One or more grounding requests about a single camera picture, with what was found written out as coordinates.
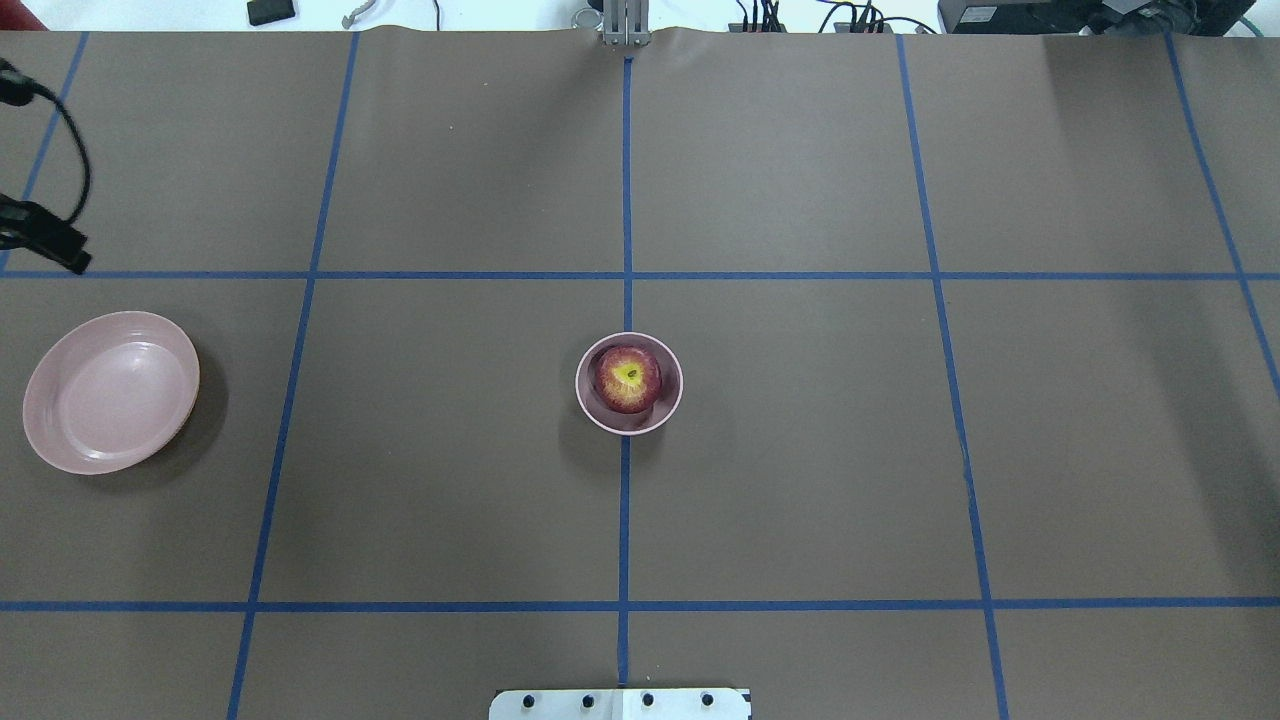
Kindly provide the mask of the red apple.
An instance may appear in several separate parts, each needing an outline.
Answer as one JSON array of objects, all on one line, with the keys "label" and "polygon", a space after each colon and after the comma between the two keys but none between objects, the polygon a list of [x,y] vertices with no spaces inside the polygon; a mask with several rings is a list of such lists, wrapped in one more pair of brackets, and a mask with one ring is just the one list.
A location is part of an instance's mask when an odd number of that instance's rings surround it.
[{"label": "red apple", "polygon": [[596,360],[595,388],[613,413],[648,411],[662,389],[660,365],[654,352],[635,345],[616,345]]}]

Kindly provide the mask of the pink plate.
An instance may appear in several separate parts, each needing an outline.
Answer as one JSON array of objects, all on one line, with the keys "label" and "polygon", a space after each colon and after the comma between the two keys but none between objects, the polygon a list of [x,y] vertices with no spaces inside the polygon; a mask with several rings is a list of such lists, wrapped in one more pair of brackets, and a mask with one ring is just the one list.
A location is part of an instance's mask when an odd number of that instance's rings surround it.
[{"label": "pink plate", "polygon": [[155,313],[109,313],[41,357],[23,397],[23,430],[36,455],[60,471],[120,471],[178,436],[200,386],[198,352],[178,324]]}]

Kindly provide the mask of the pink bowl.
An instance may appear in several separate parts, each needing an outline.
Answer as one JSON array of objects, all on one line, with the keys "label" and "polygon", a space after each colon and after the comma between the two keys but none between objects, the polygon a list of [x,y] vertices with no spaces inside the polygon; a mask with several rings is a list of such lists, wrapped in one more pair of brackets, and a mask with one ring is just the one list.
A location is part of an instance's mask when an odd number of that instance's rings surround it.
[{"label": "pink bowl", "polygon": [[573,391],[594,425],[616,436],[643,436],[663,427],[680,407],[684,369],[658,338],[614,333],[580,357]]}]

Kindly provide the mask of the small black square pad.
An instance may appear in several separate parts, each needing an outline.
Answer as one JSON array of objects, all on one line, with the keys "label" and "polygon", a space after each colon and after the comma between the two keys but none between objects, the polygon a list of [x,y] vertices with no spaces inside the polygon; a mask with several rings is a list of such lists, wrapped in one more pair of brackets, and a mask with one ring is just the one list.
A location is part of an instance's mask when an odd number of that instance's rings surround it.
[{"label": "small black square pad", "polygon": [[244,8],[251,27],[262,27],[288,20],[297,14],[294,1],[292,0],[250,0],[244,4]]}]

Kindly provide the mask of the black electronics box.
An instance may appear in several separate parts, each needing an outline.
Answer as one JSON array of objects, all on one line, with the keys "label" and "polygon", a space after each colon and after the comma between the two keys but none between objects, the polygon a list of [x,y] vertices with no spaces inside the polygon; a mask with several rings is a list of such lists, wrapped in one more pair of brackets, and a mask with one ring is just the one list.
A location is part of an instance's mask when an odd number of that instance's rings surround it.
[{"label": "black electronics box", "polygon": [[948,35],[1222,37],[1254,1],[938,1]]}]

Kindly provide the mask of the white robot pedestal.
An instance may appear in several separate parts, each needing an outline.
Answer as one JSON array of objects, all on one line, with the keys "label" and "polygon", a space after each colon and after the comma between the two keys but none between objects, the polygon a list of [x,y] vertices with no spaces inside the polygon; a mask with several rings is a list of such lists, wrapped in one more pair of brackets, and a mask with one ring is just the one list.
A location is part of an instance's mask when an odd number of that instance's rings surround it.
[{"label": "white robot pedestal", "polygon": [[502,691],[489,719],[751,719],[749,691],[598,688]]}]

